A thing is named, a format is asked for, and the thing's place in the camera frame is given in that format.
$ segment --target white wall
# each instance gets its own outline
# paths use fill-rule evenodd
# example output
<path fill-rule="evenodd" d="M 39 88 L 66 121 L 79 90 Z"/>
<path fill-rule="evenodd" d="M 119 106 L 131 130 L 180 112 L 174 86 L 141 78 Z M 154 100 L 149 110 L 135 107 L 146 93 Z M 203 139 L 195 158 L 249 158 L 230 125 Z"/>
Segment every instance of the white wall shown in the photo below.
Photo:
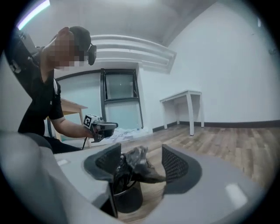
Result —
<path fill-rule="evenodd" d="M 88 107 L 83 109 L 87 113 L 102 116 L 100 103 L 100 74 L 86 74 L 59 81 L 61 86 L 61 98 L 73 101 L 77 104 Z M 67 120 L 81 124 L 79 114 L 65 116 Z"/>
<path fill-rule="evenodd" d="M 273 42 L 264 41 L 266 35 L 246 20 L 256 15 L 239 7 L 248 14 L 243 17 L 221 3 L 211 6 L 169 46 L 177 52 L 170 75 L 141 75 L 144 94 L 150 94 L 146 111 L 153 128 L 163 125 L 159 100 L 184 89 L 202 91 L 205 122 L 280 119 L 279 53 L 269 54 Z M 180 120 L 188 121 L 187 107 L 181 106 L 180 112 Z"/>

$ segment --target black plastic bag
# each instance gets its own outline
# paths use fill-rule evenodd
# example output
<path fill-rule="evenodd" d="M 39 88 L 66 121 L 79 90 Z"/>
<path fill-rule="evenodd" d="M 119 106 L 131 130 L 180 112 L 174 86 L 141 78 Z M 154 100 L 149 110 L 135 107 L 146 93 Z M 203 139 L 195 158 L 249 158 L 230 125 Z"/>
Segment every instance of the black plastic bag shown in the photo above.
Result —
<path fill-rule="evenodd" d="M 143 146 L 121 154 L 120 164 L 114 174 L 114 193 L 120 193 L 128 189 L 131 181 L 144 183 L 159 183 L 165 181 L 165 177 L 159 175 L 151 163 L 147 160 L 148 148 Z"/>

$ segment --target wooden floor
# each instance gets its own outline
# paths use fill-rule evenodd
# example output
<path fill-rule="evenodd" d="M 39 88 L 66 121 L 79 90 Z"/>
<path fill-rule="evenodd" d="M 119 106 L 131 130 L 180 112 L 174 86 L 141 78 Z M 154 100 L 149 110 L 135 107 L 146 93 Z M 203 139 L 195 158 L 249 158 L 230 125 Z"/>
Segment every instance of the wooden floor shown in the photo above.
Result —
<path fill-rule="evenodd" d="M 146 146 L 147 157 L 158 173 L 165 175 L 161 165 L 161 146 L 184 148 L 198 154 L 222 158 L 241 169 L 249 178 L 264 188 L 270 185 L 280 160 L 280 128 L 234 129 L 195 127 L 195 135 L 189 135 L 189 127 L 177 125 L 152 135 L 122 143 L 126 152 L 136 146 Z M 141 184 L 143 205 L 134 213 L 119 213 L 126 223 L 140 223 L 161 201 L 164 183 Z"/>

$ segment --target ceiling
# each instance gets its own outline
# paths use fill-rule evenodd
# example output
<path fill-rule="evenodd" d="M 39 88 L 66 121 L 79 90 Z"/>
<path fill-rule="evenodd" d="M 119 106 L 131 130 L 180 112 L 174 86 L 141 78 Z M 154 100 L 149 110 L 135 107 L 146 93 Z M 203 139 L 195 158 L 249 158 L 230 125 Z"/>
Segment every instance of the ceiling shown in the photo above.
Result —
<path fill-rule="evenodd" d="M 216 0 L 50 0 L 23 28 L 45 46 L 63 27 L 79 25 L 91 35 L 137 37 L 168 46 Z"/>

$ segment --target man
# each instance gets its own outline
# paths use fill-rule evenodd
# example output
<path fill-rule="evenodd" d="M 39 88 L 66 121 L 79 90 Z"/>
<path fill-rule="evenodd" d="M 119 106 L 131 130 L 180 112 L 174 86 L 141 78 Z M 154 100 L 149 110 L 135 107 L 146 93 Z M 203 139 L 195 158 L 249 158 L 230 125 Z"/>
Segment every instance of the man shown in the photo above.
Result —
<path fill-rule="evenodd" d="M 65 119 L 61 109 L 60 85 L 54 80 L 54 69 L 73 66 L 74 61 L 83 59 L 90 45 L 91 37 L 88 30 L 83 27 L 64 27 L 46 47 L 38 49 L 34 59 L 39 66 L 37 69 L 35 67 L 33 72 L 26 73 L 25 77 L 22 76 L 25 80 L 25 84 L 22 85 L 25 85 L 24 88 L 32 98 L 32 103 L 19 127 L 20 133 L 25 133 L 33 139 L 36 139 L 35 134 L 43 136 L 44 119 L 49 117 L 60 134 L 72 138 L 92 137 L 89 129 Z M 54 154 L 80 150 L 57 139 L 44 138 Z"/>

